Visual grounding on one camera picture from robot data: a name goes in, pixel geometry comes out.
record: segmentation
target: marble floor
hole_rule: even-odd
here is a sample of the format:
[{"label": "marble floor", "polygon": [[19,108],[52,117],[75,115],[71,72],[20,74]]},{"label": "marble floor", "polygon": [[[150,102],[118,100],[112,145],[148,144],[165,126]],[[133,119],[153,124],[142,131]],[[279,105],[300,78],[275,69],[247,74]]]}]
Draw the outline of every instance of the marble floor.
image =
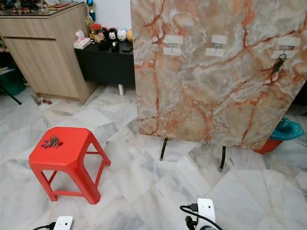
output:
[{"label": "marble floor", "polygon": [[[138,133],[134,88],[120,96],[116,85],[100,85],[83,105],[62,99],[39,104],[28,88],[17,98],[22,105],[0,98],[1,230],[31,230],[65,215],[74,217],[74,230],[186,230],[179,206],[201,197],[213,200],[216,222],[224,230],[307,228],[306,135],[265,156],[227,148],[219,172],[221,146],[170,140],[159,161],[163,139]],[[292,106],[286,116],[307,132],[305,107]],[[97,205],[69,196],[51,202],[30,170],[29,154],[53,126],[86,127],[111,159]],[[100,161],[85,157],[93,179]],[[58,173],[51,186],[78,191],[65,173]]]}]

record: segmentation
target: black table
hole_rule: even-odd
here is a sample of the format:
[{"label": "black table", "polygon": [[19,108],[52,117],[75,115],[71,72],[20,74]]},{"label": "black table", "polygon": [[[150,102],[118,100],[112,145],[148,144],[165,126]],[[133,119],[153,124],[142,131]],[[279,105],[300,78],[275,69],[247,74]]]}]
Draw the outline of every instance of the black table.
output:
[{"label": "black table", "polygon": [[129,42],[119,42],[119,51],[99,50],[98,44],[90,44],[85,49],[75,49],[75,53],[86,81],[118,84],[120,95],[123,85],[135,85],[133,50],[123,52]]}]

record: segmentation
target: stool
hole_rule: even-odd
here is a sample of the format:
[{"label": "stool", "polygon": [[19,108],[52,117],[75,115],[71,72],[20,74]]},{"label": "stool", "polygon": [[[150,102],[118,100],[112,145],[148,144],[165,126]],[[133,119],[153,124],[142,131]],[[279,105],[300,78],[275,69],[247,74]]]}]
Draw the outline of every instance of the stool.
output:
[{"label": "stool", "polygon": [[[44,140],[51,136],[59,137],[59,146],[44,148]],[[93,144],[98,152],[88,152],[90,144]],[[95,183],[85,169],[83,160],[85,154],[100,154],[103,158]],[[56,195],[83,196],[90,204],[97,204],[100,200],[98,183],[104,165],[110,165],[111,161],[101,148],[91,131],[86,128],[54,127],[46,132],[29,156],[29,165],[33,173],[42,184],[52,201],[56,201]],[[48,180],[43,170],[54,170]],[[63,171],[71,176],[81,193],[70,191],[53,191],[51,182],[57,171]]]}]

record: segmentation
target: light wood cabinet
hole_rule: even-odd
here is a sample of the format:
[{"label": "light wood cabinet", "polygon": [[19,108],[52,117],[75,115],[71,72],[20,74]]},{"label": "light wood cabinet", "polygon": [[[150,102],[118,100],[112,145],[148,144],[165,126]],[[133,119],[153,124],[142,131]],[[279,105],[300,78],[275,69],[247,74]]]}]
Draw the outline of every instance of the light wood cabinet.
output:
[{"label": "light wood cabinet", "polygon": [[0,34],[34,92],[84,103],[97,84],[83,79],[75,33],[86,33],[84,3],[51,16],[0,16]]}]

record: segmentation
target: metal stand leg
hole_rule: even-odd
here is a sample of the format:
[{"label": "metal stand leg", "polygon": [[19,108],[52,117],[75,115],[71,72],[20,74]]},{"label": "metal stand leg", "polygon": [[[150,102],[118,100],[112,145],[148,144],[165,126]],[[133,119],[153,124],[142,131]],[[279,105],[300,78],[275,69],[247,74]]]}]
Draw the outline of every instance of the metal stand leg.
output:
[{"label": "metal stand leg", "polygon": [[221,165],[219,168],[219,171],[222,172],[223,168],[224,168],[224,163],[225,163],[225,156],[226,156],[226,146],[223,146],[223,150],[222,150],[222,160],[221,160]]},{"label": "metal stand leg", "polygon": [[160,156],[160,161],[163,161],[163,156],[164,156],[164,150],[167,144],[167,138],[164,139],[164,143],[163,143],[163,147],[162,147],[162,151],[161,151],[161,156]]},{"label": "metal stand leg", "polygon": [[2,86],[1,86],[1,89],[3,90],[3,91],[5,91],[14,101],[16,101],[18,104],[22,104],[20,101],[18,101],[17,99],[16,99],[16,97],[14,97],[13,95],[11,95],[10,94],[10,92],[8,92],[5,88],[3,88]]},{"label": "metal stand leg", "polygon": [[124,86],[119,84],[119,85],[118,85],[118,88],[119,88],[119,94],[120,94],[121,96],[123,96],[123,95],[125,94]]}]

